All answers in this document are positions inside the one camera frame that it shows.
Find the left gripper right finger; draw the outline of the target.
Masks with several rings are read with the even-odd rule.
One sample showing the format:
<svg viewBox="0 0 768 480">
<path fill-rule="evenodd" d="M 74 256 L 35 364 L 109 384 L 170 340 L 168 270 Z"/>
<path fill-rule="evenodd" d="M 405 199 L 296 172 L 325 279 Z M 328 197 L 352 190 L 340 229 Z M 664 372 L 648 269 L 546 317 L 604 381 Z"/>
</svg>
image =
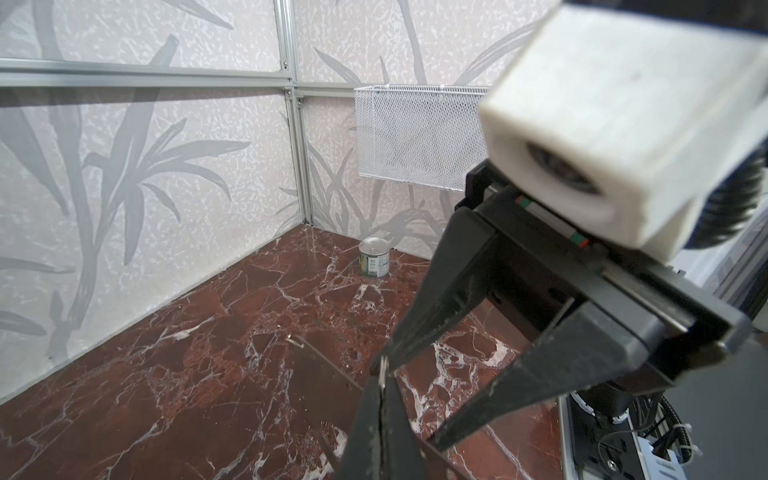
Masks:
<svg viewBox="0 0 768 480">
<path fill-rule="evenodd" d="M 381 479 L 426 479 L 427 465 L 392 376 L 379 381 Z"/>
</svg>

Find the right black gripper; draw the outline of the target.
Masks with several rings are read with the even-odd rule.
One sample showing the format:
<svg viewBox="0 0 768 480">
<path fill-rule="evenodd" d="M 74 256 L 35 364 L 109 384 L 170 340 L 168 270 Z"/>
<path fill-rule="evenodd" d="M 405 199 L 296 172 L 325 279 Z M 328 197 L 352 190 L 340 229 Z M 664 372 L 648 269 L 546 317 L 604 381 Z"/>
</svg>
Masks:
<svg viewBox="0 0 768 480">
<path fill-rule="evenodd" d="M 440 425 L 429 438 L 439 451 L 506 414 L 609 380 L 633 394 L 669 389 L 750 339 L 744 313 L 671 268 L 558 232 L 489 161 L 467 174 L 460 204 L 370 373 L 382 359 L 389 372 L 408 363 L 487 294 L 529 340 L 565 319 Z"/>
</svg>

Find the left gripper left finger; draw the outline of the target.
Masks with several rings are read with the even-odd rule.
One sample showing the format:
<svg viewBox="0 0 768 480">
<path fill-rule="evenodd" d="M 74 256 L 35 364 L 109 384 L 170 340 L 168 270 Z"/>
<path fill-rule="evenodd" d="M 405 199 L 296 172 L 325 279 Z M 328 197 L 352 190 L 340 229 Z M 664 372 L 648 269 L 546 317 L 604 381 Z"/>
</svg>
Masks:
<svg viewBox="0 0 768 480">
<path fill-rule="evenodd" d="M 371 480 L 381 476 L 381 389 L 369 378 L 363 389 L 336 479 Z"/>
</svg>

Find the small grey metal cup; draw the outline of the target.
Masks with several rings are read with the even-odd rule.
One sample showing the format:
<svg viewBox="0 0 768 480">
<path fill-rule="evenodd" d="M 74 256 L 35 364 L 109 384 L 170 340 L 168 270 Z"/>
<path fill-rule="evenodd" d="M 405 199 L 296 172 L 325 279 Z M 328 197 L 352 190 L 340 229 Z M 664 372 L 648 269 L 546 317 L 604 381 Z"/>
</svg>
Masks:
<svg viewBox="0 0 768 480">
<path fill-rule="evenodd" d="M 382 278 L 390 270 L 390 244 L 380 237 L 368 237 L 359 244 L 359 266 L 368 277 Z"/>
</svg>

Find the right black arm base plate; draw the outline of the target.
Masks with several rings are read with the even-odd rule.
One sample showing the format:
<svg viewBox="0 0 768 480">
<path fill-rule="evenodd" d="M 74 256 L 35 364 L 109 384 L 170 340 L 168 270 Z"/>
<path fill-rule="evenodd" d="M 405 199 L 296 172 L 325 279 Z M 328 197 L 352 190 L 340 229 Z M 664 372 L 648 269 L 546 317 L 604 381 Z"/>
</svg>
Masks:
<svg viewBox="0 0 768 480">
<path fill-rule="evenodd" d="M 617 417 L 591 409 L 575 394 L 558 399 L 565 479 L 649 479 L 633 404 Z"/>
</svg>

